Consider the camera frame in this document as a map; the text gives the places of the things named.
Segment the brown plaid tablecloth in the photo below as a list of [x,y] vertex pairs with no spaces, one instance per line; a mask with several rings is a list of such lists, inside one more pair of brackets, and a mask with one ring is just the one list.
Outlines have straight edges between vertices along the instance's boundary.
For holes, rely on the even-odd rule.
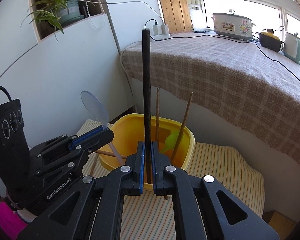
[[253,42],[177,34],[151,42],[151,84],[193,101],[300,165],[300,65]]

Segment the white power adapter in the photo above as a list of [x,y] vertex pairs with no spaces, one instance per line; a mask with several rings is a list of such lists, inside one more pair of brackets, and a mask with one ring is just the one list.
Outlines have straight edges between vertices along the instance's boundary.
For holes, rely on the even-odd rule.
[[155,36],[168,35],[169,33],[170,33],[170,30],[169,30],[168,24],[163,24],[163,25],[155,24],[155,25],[153,25],[153,34]]

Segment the mint green kettle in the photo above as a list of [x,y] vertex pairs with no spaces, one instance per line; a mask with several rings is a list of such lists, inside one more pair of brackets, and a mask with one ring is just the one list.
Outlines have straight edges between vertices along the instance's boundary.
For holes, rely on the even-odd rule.
[[298,34],[286,32],[283,53],[286,57],[300,65],[300,38]]

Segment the black yellow pot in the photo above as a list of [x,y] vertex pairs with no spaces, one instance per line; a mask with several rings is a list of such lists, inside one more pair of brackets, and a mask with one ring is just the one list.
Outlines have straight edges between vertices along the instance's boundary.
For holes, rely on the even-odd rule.
[[283,42],[279,37],[274,35],[274,29],[266,28],[261,32],[256,32],[259,35],[259,42],[264,48],[268,48],[274,52],[279,52]]

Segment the yellow plastic container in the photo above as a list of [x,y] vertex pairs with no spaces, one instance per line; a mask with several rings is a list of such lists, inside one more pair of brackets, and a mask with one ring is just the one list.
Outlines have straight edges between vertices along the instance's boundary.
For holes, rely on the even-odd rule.
[[[165,140],[171,134],[176,132],[177,136],[181,127],[181,123],[175,120],[160,117],[159,119],[159,151],[165,147]],[[114,133],[113,145],[118,153],[124,157],[135,154],[139,141],[144,141],[144,120],[143,114],[128,114],[120,118],[110,128]],[[151,116],[151,141],[155,140],[155,116]],[[195,146],[195,138],[193,133],[184,128],[183,137],[178,150],[172,160],[172,165],[186,170],[190,164]],[[100,151],[111,152],[109,145],[103,146]],[[120,167],[120,163],[115,157],[107,155],[99,155],[101,165],[108,171]],[[146,172],[144,189],[153,191],[153,185],[146,183]]]

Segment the white floral slow cooker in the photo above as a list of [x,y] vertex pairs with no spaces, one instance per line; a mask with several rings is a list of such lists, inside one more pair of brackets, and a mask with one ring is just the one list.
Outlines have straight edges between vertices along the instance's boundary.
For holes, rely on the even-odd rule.
[[253,20],[233,13],[215,12],[212,14],[213,29],[218,35],[250,40],[253,38]]

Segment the striped cloth mat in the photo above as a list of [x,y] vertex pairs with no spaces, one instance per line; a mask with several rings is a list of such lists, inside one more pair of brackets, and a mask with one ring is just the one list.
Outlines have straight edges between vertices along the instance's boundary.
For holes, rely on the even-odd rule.
[[[259,216],[264,210],[264,178],[233,147],[195,143],[186,169],[189,175],[213,176]],[[139,197],[126,197],[121,239],[175,239],[171,200],[157,197],[145,183]]]

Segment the wooden plank board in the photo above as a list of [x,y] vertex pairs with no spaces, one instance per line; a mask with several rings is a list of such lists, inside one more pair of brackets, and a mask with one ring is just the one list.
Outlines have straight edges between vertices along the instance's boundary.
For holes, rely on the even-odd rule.
[[186,0],[159,0],[165,24],[171,33],[192,31],[189,7]]

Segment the green plastic spoon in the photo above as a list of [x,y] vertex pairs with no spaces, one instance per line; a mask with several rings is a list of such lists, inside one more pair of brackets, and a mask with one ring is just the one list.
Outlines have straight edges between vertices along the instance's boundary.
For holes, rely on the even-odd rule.
[[165,140],[164,148],[160,151],[161,154],[164,154],[166,151],[174,149],[175,144],[177,142],[179,136],[179,132],[173,132],[171,133]]

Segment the pink cloth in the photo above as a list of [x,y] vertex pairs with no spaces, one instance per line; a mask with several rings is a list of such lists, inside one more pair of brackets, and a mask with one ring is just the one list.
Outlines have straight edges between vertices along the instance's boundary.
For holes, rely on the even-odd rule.
[[0,203],[0,234],[6,239],[17,239],[19,233],[28,226],[21,217],[5,203]]

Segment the black chopstick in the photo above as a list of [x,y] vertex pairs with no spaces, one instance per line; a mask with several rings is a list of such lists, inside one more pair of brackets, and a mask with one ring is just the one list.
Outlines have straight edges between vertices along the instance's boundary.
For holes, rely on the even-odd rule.
[[151,45],[150,31],[142,31],[143,111],[147,183],[151,183]]

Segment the clear plastic spoon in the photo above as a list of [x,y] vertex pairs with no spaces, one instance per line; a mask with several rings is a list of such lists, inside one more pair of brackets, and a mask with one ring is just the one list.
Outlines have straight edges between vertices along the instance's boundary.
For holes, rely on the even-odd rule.
[[[87,111],[101,123],[103,129],[109,130],[109,114],[101,101],[87,90],[81,91],[81,100]],[[112,155],[117,159],[119,164],[121,166],[124,165],[125,162],[123,161],[121,155],[118,153],[113,142],[111,141],[108,145],[112,151]]]

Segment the potted spider plant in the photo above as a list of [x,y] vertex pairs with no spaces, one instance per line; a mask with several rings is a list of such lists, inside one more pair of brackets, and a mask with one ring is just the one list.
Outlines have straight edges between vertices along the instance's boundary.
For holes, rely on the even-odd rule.
[[58,31],[64,33],[67,25],[84,18],[81,1],[90,0],[31,0],[22,24],[33,25],[41,40]]

